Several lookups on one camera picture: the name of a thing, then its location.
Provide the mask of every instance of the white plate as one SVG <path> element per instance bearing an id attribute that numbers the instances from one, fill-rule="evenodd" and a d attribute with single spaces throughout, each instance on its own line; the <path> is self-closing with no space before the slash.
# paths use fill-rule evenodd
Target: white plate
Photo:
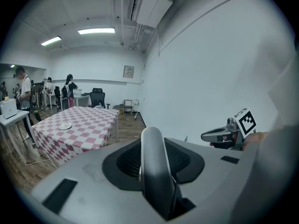
<path id="1" fill-rule="evenodd" d="M 59 126 L 61 130 L 69 129 L 72 126 L 71 123 L 63 123 Z"/>

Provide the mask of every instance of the woman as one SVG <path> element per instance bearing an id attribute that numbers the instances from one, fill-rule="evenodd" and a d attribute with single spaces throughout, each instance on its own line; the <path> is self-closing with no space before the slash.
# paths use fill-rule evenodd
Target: woman
<path id="1" fill-rule="evenodd" d="M 8 96 L 5 81 L 3 81 L 3 83 L 1 84 L 0 91 L 2 91 L 2 100 L 5 100 L 5 97 Z"/>
<path id="2" fill-rule="evenodd" d="M 69 88 L 70 94 L 68 95 L 68 99 L 70 102 L 70 108 L 74 106 L 74 94 L 73 90 L 78 89 L 75 83 L 72 82 L 73 75 L 69 74 L 66 78 L 65 86 Z"/>

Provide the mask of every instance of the red and white checkered tablecloth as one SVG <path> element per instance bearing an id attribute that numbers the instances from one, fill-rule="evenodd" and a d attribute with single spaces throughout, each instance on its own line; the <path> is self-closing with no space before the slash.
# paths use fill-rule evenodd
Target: red and white checkered tablecloth
<path id="1" fill-rule="evenodd" d="M 106 145 L 119 111 L 74 106 L 32 126 L 41 149 L 59 163 Z M 62 123 L 72 127 L 60 130 Z"/>

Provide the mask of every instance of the ceiling light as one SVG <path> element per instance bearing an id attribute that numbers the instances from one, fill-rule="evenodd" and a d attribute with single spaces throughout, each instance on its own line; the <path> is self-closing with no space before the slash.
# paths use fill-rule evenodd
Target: ceiling light
<path id="1" fill-rule="evenodd" d="M 79 30 L 78 32 L 81 35 L 89 34 L 89 33 L 115 33 L 115 29 L 114 28 L 93 28 L 93 29 Z"/>
<path id="2" fill-rule="evenodd" d="M 59 40 L 61 40 L 61 38 L 60 38 L 59 36 L 57 36 L 57 37 L 55 37 L 55 38 L 53 38 L 53 39 L 51 39 L 51 40 L 48 40 L 48 41 L 42 43 L 42 46 L 49 45 L 49 44 L 51 44 L 51 43 L 53 43 L 53 42 L 57 42 L 57 41 L 59 41 Z"/>

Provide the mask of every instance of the black slot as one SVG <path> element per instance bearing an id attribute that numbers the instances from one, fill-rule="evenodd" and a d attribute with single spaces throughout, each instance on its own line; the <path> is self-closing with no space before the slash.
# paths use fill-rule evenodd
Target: black slot
<path id="1" fill-rule="evenodd" d="M 73 180 L 63 179 L 43 201 L 43 205 L 58 215 L 77 183 Z"/>
<path id="2" fill-rule="evenodd" d="M 237 158 L 233 158 L 233 157 L 229 157 L 229 156 L 223 156 L 221 158 L 221 160 L 224 160 L 224 161 L 227 161 L 227 162 L 231 162 L 231 163 L 234 163 L 234 164 L 237 164 L 239 159 Z"/>

